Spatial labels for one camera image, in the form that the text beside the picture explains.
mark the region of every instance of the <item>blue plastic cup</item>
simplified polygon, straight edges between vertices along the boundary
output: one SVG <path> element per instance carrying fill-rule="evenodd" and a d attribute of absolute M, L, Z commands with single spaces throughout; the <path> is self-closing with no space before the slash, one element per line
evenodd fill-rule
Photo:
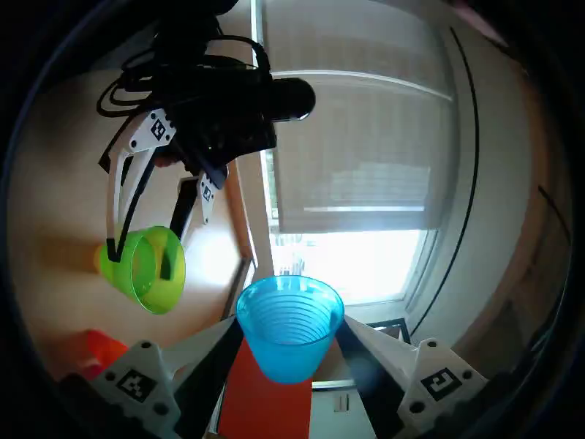
<path fill-rule="evenodd" d="M 310 378 L 344 316 L 339 294 L 303 276 L 277 276 L 250 285 L 236 317 L 264 375 L 281 384 Z"/>

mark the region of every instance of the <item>green plastic cup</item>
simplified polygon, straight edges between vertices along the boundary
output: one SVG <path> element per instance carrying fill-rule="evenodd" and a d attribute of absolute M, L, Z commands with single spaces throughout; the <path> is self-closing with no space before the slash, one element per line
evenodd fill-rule
<path fill-rule="evenodd" d="M 177 304 L 185 286 L 185 254 L 170 229 L 155 226 L 128 233 L 120 262 L 99 248 L 99 272 L 110 284 L 153 314 Z"/>

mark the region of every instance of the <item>sunlight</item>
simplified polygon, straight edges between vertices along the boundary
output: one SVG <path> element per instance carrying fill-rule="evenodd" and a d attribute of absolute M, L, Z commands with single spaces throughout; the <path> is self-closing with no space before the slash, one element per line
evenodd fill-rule
<path fill-rule="evenodd" d="M 399 300 L 420 238 L 420 230 L 272 233 L 274 272 L 328 283 L 346 305 Z"/>

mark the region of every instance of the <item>roller blind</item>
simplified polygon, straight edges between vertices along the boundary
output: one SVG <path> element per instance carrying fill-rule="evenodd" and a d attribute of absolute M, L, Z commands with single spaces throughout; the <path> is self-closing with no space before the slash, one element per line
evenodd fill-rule
<path fill-rule="evenodd" d="M 437 228 L 455 105 L 433 31 L 360 0 L 267 1 L 265 29 L 273 70 L 317 94 L 307 119 L 276 127 L 280 233 Z"/>

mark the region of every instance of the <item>wooden floor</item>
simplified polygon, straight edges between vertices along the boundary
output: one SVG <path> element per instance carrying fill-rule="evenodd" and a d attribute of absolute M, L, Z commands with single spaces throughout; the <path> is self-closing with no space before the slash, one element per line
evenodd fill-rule
<path fill-rule="evenodd" d="M 93 72 L 41 96 L 12 168 L 10 268 L 27 329 L 55 378 L 86 355 L 80 334 L 99 329 L 131 345 L 172 344 L 218 321 L 240 262 L 225 194 L 186 251 L 186 287 L 176 308 L 151 315 L 95 270 L 105 240 L 107 174 L 98 160 L 122 119 L 95 112 L 118 72 Z M 131 230 L 170 223 L 183 166 L 156 169 Z"/>

